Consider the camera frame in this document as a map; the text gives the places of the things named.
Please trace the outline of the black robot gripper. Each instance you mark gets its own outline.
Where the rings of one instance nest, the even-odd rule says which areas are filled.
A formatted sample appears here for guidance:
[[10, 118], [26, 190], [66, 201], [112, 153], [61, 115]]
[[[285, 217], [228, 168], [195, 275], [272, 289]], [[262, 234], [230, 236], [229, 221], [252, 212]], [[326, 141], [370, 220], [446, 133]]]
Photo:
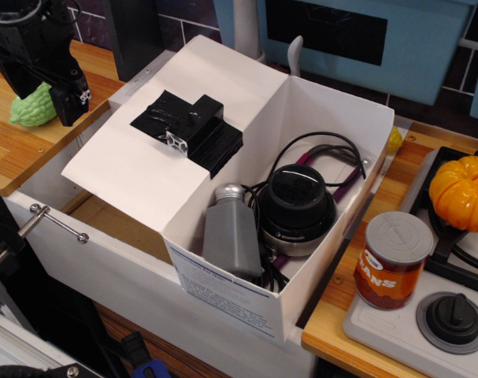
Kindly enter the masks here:
[[49, 93], [65, 127], [89, 111], [91, 100], [83, 71], [70, 54], [76, 22], [66, 1], [0, 1], [0, 73], [21, 99], [43, 81], [58, 83]]

